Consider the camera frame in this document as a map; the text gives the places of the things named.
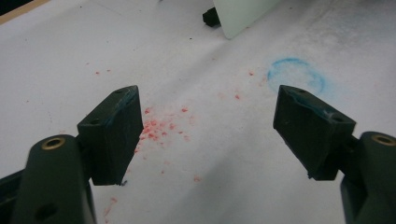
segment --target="white table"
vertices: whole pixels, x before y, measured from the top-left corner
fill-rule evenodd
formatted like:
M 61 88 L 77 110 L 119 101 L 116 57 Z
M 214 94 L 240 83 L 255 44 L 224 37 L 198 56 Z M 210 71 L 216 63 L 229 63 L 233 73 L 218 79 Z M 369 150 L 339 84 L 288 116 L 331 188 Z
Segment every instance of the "white table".
M 233 40 L 204 25 L 211 7 L 52 0 L 1 25 L 0 176 L 138 85 L 161 135 L 141 141 L 125 187 L 92 188 L 99 223 L 344 223 L 342 174 L 309 180 L 272 128 L 276 84 L 314 92 L 357 137 L 395 136 L 396 3 L 286 0 Z

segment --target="blue circle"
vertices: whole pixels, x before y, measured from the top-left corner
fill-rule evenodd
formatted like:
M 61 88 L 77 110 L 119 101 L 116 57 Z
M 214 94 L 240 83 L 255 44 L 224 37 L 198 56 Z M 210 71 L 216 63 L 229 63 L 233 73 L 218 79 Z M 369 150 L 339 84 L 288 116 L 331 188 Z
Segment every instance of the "blue circle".
M 323 91 L 325 81 L 309 63 L 297 59 L 287 58 L 272 64 L 267 75 L 270 88 L 278 92 L 280 85 L 297 87 L 312 94 Z

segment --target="blue marker drawing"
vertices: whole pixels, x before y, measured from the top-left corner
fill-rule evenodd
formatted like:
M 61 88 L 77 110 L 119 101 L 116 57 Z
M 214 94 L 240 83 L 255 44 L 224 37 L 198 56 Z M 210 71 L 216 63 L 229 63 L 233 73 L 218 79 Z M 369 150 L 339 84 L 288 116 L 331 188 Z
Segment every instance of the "blue marker drawing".
M 318 95 L 325 88 L 325 79 L 309 63 L 297 59 L 286 58 L 272 64 L 267 75 L 267 82 L 274 92 L 279 85 L 293 86 Z

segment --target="white surface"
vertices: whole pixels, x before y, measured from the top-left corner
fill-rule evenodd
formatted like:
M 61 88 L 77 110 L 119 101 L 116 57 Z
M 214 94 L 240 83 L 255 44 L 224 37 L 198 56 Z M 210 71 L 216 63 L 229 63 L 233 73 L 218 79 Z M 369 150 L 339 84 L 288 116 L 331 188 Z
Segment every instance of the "white surface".
M 356 136 L 395 136 L 396 3 L 283 1 L 231 41 L 202 22 L 212 4 L 53 0 L 0 26 L 0 176 L 138 85 L 144 120 L 167 135 L 141 142 L 125 187 L 93 187 L 99 223 L 344 223 L 342 175 L 306 178 L 272 128 L 266 76 L 307 62 L 278 73 L 308 89 L 306 73 L 320 76 L 312 90 L 358 122 Z
M 280 0 L 214 0 L 221 28 L 232 39 Z

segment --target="black speck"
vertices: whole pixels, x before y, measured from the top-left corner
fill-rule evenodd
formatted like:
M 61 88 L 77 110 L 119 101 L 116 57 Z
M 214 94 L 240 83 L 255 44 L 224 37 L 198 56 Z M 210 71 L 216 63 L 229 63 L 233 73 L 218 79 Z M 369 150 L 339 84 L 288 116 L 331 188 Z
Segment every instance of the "black speck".
M 122 182 L 120 185 L 121 185 L 122 187 L 124 187 L 127 183 L 128 183 L 128 180 L 124 180 L 124 182 Z

